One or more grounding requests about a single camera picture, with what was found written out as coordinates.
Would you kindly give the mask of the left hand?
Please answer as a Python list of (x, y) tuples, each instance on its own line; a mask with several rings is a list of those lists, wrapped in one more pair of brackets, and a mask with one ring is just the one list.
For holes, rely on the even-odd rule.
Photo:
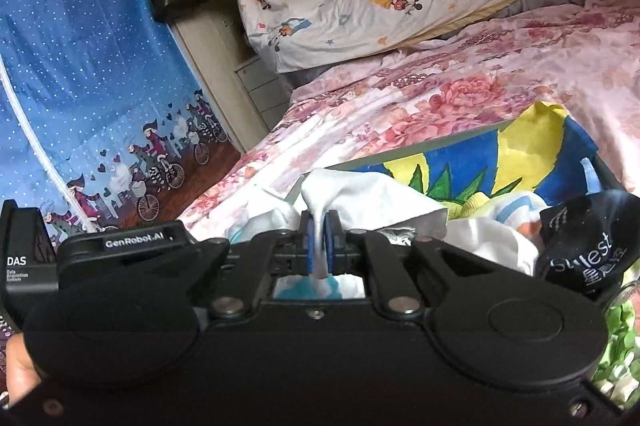
[(6, 389), (9, 406), (14, 406), (40, 384), (24, 341), (23, 334), (15, 334), (6, 343)]

